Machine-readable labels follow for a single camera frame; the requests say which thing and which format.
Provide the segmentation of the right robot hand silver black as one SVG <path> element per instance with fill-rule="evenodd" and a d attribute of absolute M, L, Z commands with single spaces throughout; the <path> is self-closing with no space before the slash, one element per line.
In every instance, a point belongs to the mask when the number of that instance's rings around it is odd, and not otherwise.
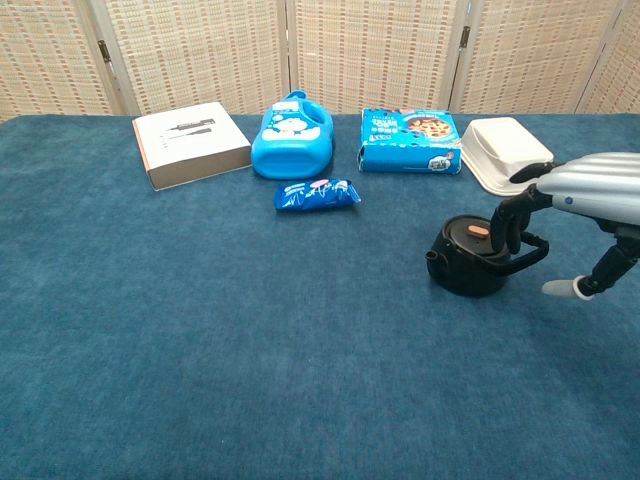
<path fill-rule="evenodd" d="M 518 195 L 502 201 L 490 222 L 492 248 L 520 249 L 531 213 L 554 207 L 588 217 L 614 235 L 611 246 L 589 275 L 545 283 L 547 295 L 584 301 L 614 286 L 640 260 L 640 153 L 603 152 L 561 165 L 538 162 L 510 177 L 531 181 Z"/>

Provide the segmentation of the blue snack packet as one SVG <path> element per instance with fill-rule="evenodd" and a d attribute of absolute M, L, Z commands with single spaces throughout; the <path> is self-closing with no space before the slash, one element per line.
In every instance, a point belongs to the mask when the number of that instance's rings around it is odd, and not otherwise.
<path fill-rule="evenodd" d="M 362 201 L 352 182 L 345 178 L 321 178 L 279 186 L 274 207 L 279 211 L 312 211 L 349 207 Z"/>

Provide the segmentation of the small black kettle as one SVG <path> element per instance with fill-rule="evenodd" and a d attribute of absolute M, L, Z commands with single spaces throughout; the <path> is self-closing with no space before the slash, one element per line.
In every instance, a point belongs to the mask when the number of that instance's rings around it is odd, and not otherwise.
<path fill-rule="evenodd" d="M 513 258 L 506 246 L 495 250 L 488 235 L 473 234 L 473 227 L 488 230 L 490 222 L 476 215 L 450 218 L 425 254 L 431 278 L 457 295 L 491 295 L 505 285 L 508 276 L 541 261 L 549 252 L 546 240 L 523 232 L 522 241 L 534 249 Z"/>

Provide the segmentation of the blue table cloth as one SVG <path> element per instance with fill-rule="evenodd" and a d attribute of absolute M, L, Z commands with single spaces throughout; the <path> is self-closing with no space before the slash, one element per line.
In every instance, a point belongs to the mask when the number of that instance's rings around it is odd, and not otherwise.
<path fill-rule="evenodd" d="M 361 202 L 286 213 L 249 169 L 154 191 L 127 117 L 0 124 L 0 479 L 640 480 L 640 265 L 544 295 L 613 241 L 548 209 L 544 261 L 453 295 L 426 251 L 497 198 L 334 125 Z"/>

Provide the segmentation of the woven folding screen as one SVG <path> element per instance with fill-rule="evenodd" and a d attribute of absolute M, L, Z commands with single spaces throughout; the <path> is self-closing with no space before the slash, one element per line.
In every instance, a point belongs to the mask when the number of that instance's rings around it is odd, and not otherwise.
<path fill-rule="evenodd" d="M 640 114 L 640 0 L 0 0 L 0 122 L 333 113 Z"/>

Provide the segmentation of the blue detergent pump bottle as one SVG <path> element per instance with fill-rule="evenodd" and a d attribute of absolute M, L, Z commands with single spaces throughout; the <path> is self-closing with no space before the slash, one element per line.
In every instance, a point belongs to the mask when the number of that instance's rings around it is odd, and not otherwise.
<path fill-rule="evenodd" d="M 252 167 L 267 179 L 311 178 L 330 163 L 333 141 L 329 111 L 294 90 L 264 113 L 251 146 Z"/>

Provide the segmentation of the blue cookie box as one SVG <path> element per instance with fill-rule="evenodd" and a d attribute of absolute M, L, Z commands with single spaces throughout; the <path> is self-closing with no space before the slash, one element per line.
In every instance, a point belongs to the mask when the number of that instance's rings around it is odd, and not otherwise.
<path fill-rule="evenodd" d="M 446 110 L 365 108 L 357 162 L 362 172 L 455 175 L 461 140 Z"/>

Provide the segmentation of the white lidded food container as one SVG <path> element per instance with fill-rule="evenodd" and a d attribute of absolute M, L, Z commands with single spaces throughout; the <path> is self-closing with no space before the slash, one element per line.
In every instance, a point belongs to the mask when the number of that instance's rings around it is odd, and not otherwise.
<path fill-rule="evenodd" d="M 461 137 L 461 158 L 489 193 L 514 196 L 531 183 L 514 184 L 510 178 L 535 163 L 550 163 L 554 155 L 512 117 L 477 119 Z"/>

